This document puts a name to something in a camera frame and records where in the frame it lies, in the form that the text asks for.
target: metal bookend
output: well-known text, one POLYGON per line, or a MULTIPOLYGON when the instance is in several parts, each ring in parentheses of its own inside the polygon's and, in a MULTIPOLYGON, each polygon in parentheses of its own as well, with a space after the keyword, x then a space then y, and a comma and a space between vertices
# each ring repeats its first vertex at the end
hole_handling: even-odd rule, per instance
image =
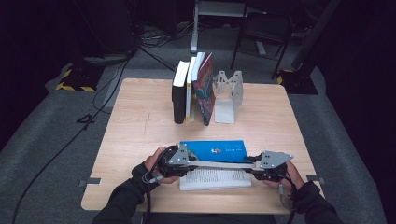
POLYGON ((235 123, 244 95, 242 72, 235 71, 232 77, 227 78, 224 71, 219 71, 214 81, 217 89, 215 122, 235 123))
POLYGON ((186 165, 189 164, 189 153, 187 147, 181 145, 178 151, 173 155, 169 163, 172 165, 186 165))
POLYGON ((290 154, 283 152, 264 151, 262 153, 260 168, 273 169, 291 159, 293 159, 293 156, 290 154))

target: black book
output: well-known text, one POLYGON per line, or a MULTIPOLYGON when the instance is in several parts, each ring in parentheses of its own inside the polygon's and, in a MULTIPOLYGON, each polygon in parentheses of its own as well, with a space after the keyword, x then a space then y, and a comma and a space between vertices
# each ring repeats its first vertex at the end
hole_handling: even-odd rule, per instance
POLYGON ((190 62, 180 61, 172 83, 172 102, 174 108, 174 121, 177 124, 184 122, 186 117, 186 77, 190 62))

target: metal bracket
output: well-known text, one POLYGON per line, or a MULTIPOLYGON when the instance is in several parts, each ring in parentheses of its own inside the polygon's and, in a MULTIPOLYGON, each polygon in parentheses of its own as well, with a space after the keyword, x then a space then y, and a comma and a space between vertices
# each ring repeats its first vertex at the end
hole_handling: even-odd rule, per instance
POLYGON ((293 156, 290 154, 283 152, 264 151, 262 153, 260 168, 273 169, 291 159, 293 159, 293 156))
POLYGON ((181 145, 178 151, 173 155, 171 160, 169 160, 169 164, 172 165, 187 165, 189 164, 189 151, 187 147, 181 145))

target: blue book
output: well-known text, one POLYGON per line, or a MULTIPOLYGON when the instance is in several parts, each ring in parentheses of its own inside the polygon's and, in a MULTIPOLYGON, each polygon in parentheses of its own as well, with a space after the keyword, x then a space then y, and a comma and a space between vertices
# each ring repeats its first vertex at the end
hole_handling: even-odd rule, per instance
POLYGON ((186 145, 189 156, 196 157, 198 161, 218 161, 249 163, 244 161, 247 150, 244 141, 181 141, 181 145, 186 145))

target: standing book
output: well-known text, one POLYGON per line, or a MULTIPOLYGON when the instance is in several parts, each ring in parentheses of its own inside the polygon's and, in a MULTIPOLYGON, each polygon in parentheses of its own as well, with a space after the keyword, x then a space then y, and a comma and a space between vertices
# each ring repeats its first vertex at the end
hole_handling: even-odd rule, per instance
POLYGON ((192 79, 196 101, 200 108, 205 126, 210 123, 216 96, 213 92, 213 57, 212 53, 205 56, 198 74, 192 79))
POLYGON ((189 66, 189 71, 187 72, 187 92, 186 92, 186 121, 193 121, 194 116, 193 116, 193 107, 192 107, 192 95, 193 95, 193 89, 192 89, 192 70, 195 65, 196 57, 191 57, 190 60, 190 66, 189 66))
POLYGON ((180 61, 172 83, 172 102, 174 108, 174 121, 181 124, 186 116, 186 78, 190 62, 180 61))

